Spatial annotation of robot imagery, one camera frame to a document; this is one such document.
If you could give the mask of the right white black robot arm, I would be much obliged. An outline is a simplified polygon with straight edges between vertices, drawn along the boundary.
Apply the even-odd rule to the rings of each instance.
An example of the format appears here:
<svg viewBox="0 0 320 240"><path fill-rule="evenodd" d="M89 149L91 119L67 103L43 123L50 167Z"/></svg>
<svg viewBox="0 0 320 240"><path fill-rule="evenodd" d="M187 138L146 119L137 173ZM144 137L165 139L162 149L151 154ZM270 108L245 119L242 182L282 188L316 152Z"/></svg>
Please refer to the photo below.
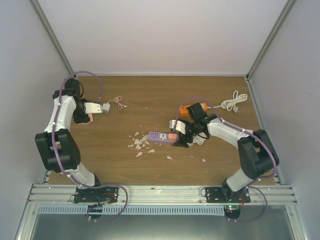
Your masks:
<svg viewBox="0 0 320 240"><path fill-rule="evenodd" d="M178 133L175 147L188 148L195 136L204 134L219 138L238 150L240 168L221 184L221 196L228 203L234 202L252 183L276 173L280 163L276 150L265 130L240 128L221 118L217 113L208 115L199 102L187 107L190 121L170 120L171 131Z"/></svg>

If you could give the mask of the small pink plug adapter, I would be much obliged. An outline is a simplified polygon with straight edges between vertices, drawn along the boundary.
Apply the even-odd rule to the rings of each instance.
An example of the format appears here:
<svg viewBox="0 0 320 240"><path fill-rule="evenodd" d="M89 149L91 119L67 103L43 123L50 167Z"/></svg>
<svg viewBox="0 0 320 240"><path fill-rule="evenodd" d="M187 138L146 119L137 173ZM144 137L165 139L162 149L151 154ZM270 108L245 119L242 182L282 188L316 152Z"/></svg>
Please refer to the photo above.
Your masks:
<svg viewBox="0 0 320 240"><path fill-rule="evenodd" d="M175 134L175 133L169 133L169 134L168 134L168 139L169 139L169 141L171 141L171 142L176 141L177 137L178 137L178 135Z"/></svg>

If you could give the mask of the pink cube socket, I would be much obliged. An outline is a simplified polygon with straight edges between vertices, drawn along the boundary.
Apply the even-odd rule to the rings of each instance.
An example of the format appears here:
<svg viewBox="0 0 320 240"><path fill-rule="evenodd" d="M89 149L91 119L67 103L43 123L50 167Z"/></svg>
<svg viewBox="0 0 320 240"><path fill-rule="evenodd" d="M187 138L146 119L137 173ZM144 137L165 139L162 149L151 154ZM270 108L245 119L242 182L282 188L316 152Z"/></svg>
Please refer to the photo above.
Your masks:
<svg viewBox="0 0 320 240"><path fill-rule="evenodd" d="M87 125L87 124L90 124L92 121L93 121L93 114L89 113L86 116L81 118L80 124Z"/></svg>

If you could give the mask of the orange power strip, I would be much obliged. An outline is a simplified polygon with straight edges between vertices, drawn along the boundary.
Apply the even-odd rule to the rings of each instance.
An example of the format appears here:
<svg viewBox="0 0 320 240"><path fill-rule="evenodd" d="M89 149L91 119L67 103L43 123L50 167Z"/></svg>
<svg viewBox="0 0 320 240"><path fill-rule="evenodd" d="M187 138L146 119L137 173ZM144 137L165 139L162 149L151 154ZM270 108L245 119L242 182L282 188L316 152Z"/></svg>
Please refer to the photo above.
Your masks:
<svg viewBox="0 0 320 240"><path fill-rule="evenodd" d="M202 109L203 109L205 112L208 111L208 106L207 106L206 103L202 102L202 103L200 103L200 105L201 105ZM188 116L189 113L188 113L187 108L190 107L190 106L191 106L191 105L183 105L183 106L181 106L181 107L179 108L179 115L180 115L181 117L186 117L186 116Z"/></svg>

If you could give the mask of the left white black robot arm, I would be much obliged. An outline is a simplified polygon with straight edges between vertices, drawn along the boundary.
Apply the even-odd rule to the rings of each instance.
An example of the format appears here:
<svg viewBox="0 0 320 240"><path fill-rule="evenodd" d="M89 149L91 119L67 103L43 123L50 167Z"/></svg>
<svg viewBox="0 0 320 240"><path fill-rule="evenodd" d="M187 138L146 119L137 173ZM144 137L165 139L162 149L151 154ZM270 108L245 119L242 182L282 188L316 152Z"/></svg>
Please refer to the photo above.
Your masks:
<svg viewBox="0 0 320 240"><path fill-rule="evenodd" d="M35 135L35 144L47 171L61 174L72 180L86 197L98 202L103 189L98 177L81 163L81 152L71 135L71 122L89 124L94 114L103 112L102 105L83 98L82 84L72 76L52 96L53 111L42 133Z"/></svg>

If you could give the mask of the purple power strip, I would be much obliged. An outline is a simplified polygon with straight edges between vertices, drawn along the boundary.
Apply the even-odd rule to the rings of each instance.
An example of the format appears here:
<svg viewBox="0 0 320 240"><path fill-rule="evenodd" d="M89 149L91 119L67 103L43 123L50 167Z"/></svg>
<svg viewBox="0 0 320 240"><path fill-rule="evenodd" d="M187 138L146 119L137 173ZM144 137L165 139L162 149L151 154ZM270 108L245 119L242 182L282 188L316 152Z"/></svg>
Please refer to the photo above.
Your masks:
<svg viewBox="0 0 320 240"><path fill-rule="evenodd" d="M173 145L173 143L176 142L179 139L179 137L177 136L176 141L169 141L168 134L172 133L150 131L148 133L148 141L152 143Z"/></svg>

